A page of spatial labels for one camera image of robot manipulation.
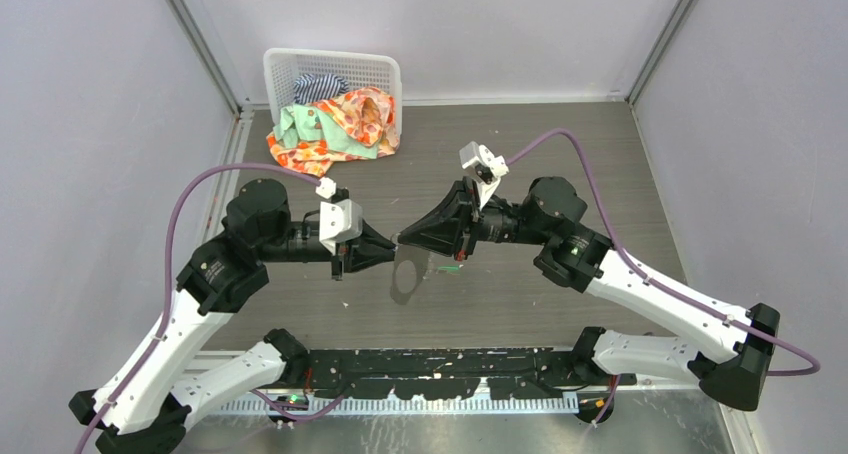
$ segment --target green fabric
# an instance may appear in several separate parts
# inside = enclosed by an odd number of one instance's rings
[[[363,146],[347,135],[332,116],[314,106],[293,104],[280,109],[280,123],[274,126],[274,138],[286,149],[294,149],[300,141],[327,141],[327,148],[366,159],[377,158],[377,144]]]

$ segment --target orange floral fabric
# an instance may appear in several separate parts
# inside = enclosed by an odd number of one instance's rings
[[[400,139],[395,127],[395,100],[377,89],[366,87],[333,99],[309,104],[332,116],[348,136],[360,144],[377,144],[377,158],[397,151]],[[283,167],[323,177],[334,162],[366,159],[327,148],[327,141],[300,141],[296,148],[286,149],[271,132],[266,136],[271,155]]]

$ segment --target cable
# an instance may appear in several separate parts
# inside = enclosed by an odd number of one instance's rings
[[[688,305],[690,305],[690,306],[692,306],[696,309],[700,309],[701,311],[703,311],[703,312],[715,317],[716,319],[720,320],[722,323],[727,323],[728,322],[728,316],[726,314],[723,314],[723,313],[721,313],[721,312],[719,312],[719,311],[717,311],[717,310],[715,310],[715,309],[713,309],[713,308],[711,308],[711,307],[709,307],[705,304],[701,304],[700,302],[698,302],[694,299],[691,299],[691,298],[677,292],[676,290],[672,289],[671,287],[666,286],[665,284],[657,281],[656,279],[648,278],[648,274],[645,271],[643,271],[642,269],[640,269],[639,266],[637,266],[635,262],[633,262],[633,259],[631,259],[630,256],[627,254],[627,252],[624,249],[624,245],[621,243],[621,240],[618,238],[618,235],[616,234],[615,230],[613,229],[612,223],[609,220],[609,215],[607,214],[606,209],[604,209],[604,205],[601,202],[601,195],[600,195],[600,192],[598,191],[598,186],[595,182],[595,176],[594,176],[594,174],[592,174],[592,168],[589,165],[589,160],[586,158],[586,153],[583,151],[583,148],[580,146],[580,143],[577,142],[577,138],[574,136],[574,134],[571,133],[571,131],[569,131],[567,129],[559,128],[559,129],[554,129],[552,131],[548,131],[545,134],[542,134],[541,136],[536,138],[536,140],[534,140],[533,142],[528,144],[527,147],[525,147],[524,149],[519,151],[518,154],[507,159],[506,165],[511,166],[512,164],[518,162],[519,160],[521,160],[522,157],[526,156],[527,153],[529,153],[530,151],[535,149],[539,144],[545,142],[546,140],[548,140],[551,137],[556,136],[556,135],[562,135],[562,136],[567,137],[568,140],[571,141],[571,144],[574,146],[574,150],[577,151],[577,157],[580,158],[580,163],[583,164],[583,171],[586,173],[586,178],[589,181],[589,188],[592,190],[592,197],[595,198],[595,204],[598,206],[598,212],[601,214],[601,221],[603,221],[604,227],[606,228],[607,232],[609,233],[610,239],[612,240],[613,245],[616,247],[616,251],[618,252],[618,255],[621,257],[621,260],[624,261],[624,263],[627,264],[627,266],[633,272],[638,274],[639,277],[641,277],[643,280],[647,279],[648,283],[650,283],[652,286],[656,287],[660,291],[670,295],[671,297],[677,299],[678,301],[686,303],[686,304],[688,304]],[[804,351],[803,349],[795,347],[792,344],[790,344],[790,343],[788,343],[784,340],[778,339],[778,338],[776,338],[776,337],[774,337],[770,334],[767,334],[767,333],[765,333],[765,332],[763,332],[763,331],[761,331],[757,328],[747,326],[747,325],[745,325],[745,324],[743,324],[743,323],[741,323],[741,322],[739,322],[735,319],[730,320],[729,324],[732,325],[733,327],[736,327],[738,329],[741,329],[741,330],[747,332],[748,334],[753,334],[754,336],[759,337],[760,339],[762,339],[766,342],[774,344],[775,346],[782,347],[783,349],[786,349],[787,351],[791,352],[792,354],[795,354],[796,356],[801,357],[802,359],[805,359],[807,362],[810,363],[810,367],[807,367],[805,369],[768,371],[769,376],[779,376],[779,377],[806,376],[806,375],[810,375],[810,374],[815,374],[815,373],[817,373],[821,370],[821,363],[818,361],[818,359],[816,359],[815,357],[813,357],[812,354]]]
[[[266,404],[268,404],[268,406],[271,407],[271,409],[277,411],[281,416],[285,417],[286,419],[289,419],[289,420],[292,420],[292,421],[299,421],[299,422],[314,421],[315,419],[318,419],[319,417],[323,417],[323,416],[327,415],[328,412],[332,411],[336,406],[338,406],[339,403],[342,402],[342,400],[344,400],[344,396],[342,395],[342,396],[339,396],[336,399],[334,399],[333,402],[331,402],[330,404],[328,404],[327,406],[325,406],[323,409],[316,412],[315,414],[311,414],[311,415],[308,415],[308,416],[295,416],[293,414],[289,414],[288,411],[282,410],[282,408],[279,407],[279,405],[276,402],[274,402],[274,400],[270,399],[268,396],[266,396],[262,392],[260,392],[256,389],[254,389],[250,392],[259,396],[259,398],[261,398]],[[216,447],[216,448],[213,448],[213,449],[200,448],[200,447],[189,447],[189,450],[194,451],[194,452],[203,452],[203,453],[207,453],[207,454],[228,452],[228,451],[232,450],[233,448],[235,448],[236,446],[239,446],[239,445],[247,442],[248,440],[258,436],[259,434],[261,434],[261,433],[263,433],[263,432],[265,432],[268,429],[271,429],[273,427],[277,427],[277,424],[267,424],[267,425],[262,426],[258,429],[255,429],[253,432],[245,435],[244,437],[242,437],[238,441],[230,444],[227,447]]]
[[[303,181],[306,181],[312,185],[320,186],[321,181],[317,178],[308,176],[306,174],[301,174],[299,172],[290,171],[288,169],[282,168],[280,166],[273,166],[270,164],[260,164],[257,162],[245,162],[238,164],[227,164],[223,166],[212,167],[200,173],[197,177],[195,177],[189,184],[183,189],[183,192],[180,194],[180,197],[177,198],[177,203],[174,205],[173,211],[171,211],[171,219],[168,221],[168,230],[165,235],[165,305],[162,309],[162,317],[159,318],[159,325],[156,328],[156,333],[153,335],[153,339],[151,339],[150,344],[147,345],[147,348],[138,358],[138,360],[133,364],[129,371],[127,371],[127,375],[118,383],[117,387],[112,391],[109,397],[106,398],[106,401],[103,404],[103,407],[100,408],[94,414],[94,417],[91,419],[91,422],[85,428],[82,436],[80,436],[79,441],[77,442],[77,446],[74,449],[74,454],[82,454],[83,449],[85,449],[85,445],[88,443],[88,439],[91,437],[91,434],[94,432],[97,424],[100,423],[103,416],[109,412],[109,409],[117,403],[118,397],[121,396],[121,393],[124,392],[127,385],[129,385],[130,381],[133,380],[138,371],[141,370],[144,363],[150,359],[150,356],[153,355],[153,351],[156,349],[156,346],[159,345],[159,339],[162,339],[162,336],[165,335],[165,330],[168,328],[168,319],[171,317],[171,305],[173,304],[173,294],[172,290],[174,288],[174,276],[173,276],[173,255],[174,255],[174,233],[177,229],[177,219],[180,217],[180,211],[183,209],[183,205],[188,199],[189,194],[204,180],[209,177],[214,176],[215,174],[219,174],[221,172],[226,171],[235,171],[235,170],[253,170],[253,171],[270,171],[285,174],[287,176],[296,177]]]
[[[601,410],[598,412],[598,415],[592,419],[592,422],[586,426],[586,430],[583,431],[583,435],[580,436],[580,442],[577,444],[577,452],[581,452],[583,450],[583,443],[586,442],[586,438],[589,436],[589,433],[592,429],[597,429],[598,422],[604,417],[604,414],[607,413],[607,409],[612,405],[613,399],[615,399],[615,393],[618,392],[618,383],[621,382],[621,376],[613,377],[612,384],[610,385],[610,395],[607,397],[606,402],[601,407]]]
[[[566,388],[566,389],[557,388],[557,390],[560,391],[560,392],[577,392],[577,391],[582,391],[583,389],[586,389],[589,386],[591,386],[591,384],[583,384],[580,387],[569,387],[569,388]]]
[[[328,412],[335,409],[336,406],[341,404],[341,402],[344,400],[344,394],[342,394],[341,396],[333,399],[333,402],[327,404],[326,406],[324,406],[320,411],[316,412],[315,414],[304,414],[304,415],[296,416],[294,414],[289,414],[288,411],[284,411],[282,408],[280,408],[280,406],[277,405],[276,402],[274,402],[273,399],[266,396],[264,393],[262,393],[262,392],[260,392],[256,389],[253,389],[250,392],[252,392],[256,396],[258,396],[260,399],[265,401],[265,404],[268,404],[268,406],[271,409],[277,411],[277,413],[279,415],[285,417],[286,419],[288,419],[290,421],[298,421],[298,422],[314,421],[315,419],[319,419],[321,417],[324,417],[325,415],[327,415]]]
[[[315,214],[320,214],[320,213],[321,213],[320,209],[315,209],[314,211],[307,212],[306,214],[303,215],[303,224],[306,224],[306,220],[309,219],[310,217],[314,216]]]

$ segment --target clothing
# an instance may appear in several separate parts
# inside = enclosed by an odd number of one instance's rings
[[[307,106],[280,110],[266,137],[271,155],[286,168],[322,177],[333,162],[376,159],[395,153],[394,98],[366,87]]]
[[[335,74],[302,74],[294,81],[294,102],[309,104],[336,97],[349,89],[347,79]]]

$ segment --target gray table surface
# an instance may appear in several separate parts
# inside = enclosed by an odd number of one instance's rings
[[[389,237],[435,207],[461,178],[458,151],[469,141],[509,157],[555,127],[574,131],[592,162],[605,205],[632,254],[682,279],[682,269],[629,108],[623,103],[407,107],[399,152],[374,161],[338,163],[329,175],[350,188],[367,221]],[[245,161],[273,163],[265,135],[272,121],[258,111]],[[548,141],[515,164],[498,195],[520,202],[541,176],[566,177],[589,204],[583,218],[602,230],[580,163],[564,138]],[[243,172],[241,184],[267,174]],[[281,178],[293,216],[316,209],[305,183]],[[666,331],[614,305],[559,288],[533,266],[538,246],[479,244],[457,266],[430,256],[430,272],[401,305],[390,295],[392,264],[330,279],[327,264],[269,265],[270,285],[254,295],[206,349],[247,349],[272,328],[286,328],[308,348],[568,346],[584,326],[643,334]],[[410,265],[398,266],[401,289],[414,284]]]

